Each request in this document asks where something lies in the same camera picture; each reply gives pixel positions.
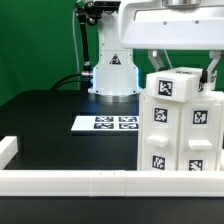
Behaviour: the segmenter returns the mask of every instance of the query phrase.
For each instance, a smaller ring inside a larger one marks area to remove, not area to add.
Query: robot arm
[[[130,0],[119,9],[119,38],[125,47],[211,51],[212,63],[202,73],[204,83],[214,82],[223,55],[222,27],[221,0]],[[157,66],[156,58],[151,61]]]

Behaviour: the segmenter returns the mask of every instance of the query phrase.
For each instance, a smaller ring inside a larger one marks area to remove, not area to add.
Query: background wall
[[[75,0],[0,1],[0,105],[22,91],[50,89],[60,78],[76,72],[72,37],[74,3]],[[94,65],[98,60],[96,27],[88,27],[88,37]],[[208,52],[168,53],[174,67],[205,68],[210,62]],[[145,75],[154,71],[147,51],[136,50],[134,61],[140,70],[140,86],[144,87]],[[217,89],[224,89],[224,63],[218,72]],[[77,84],[62,89],[77,89]]]

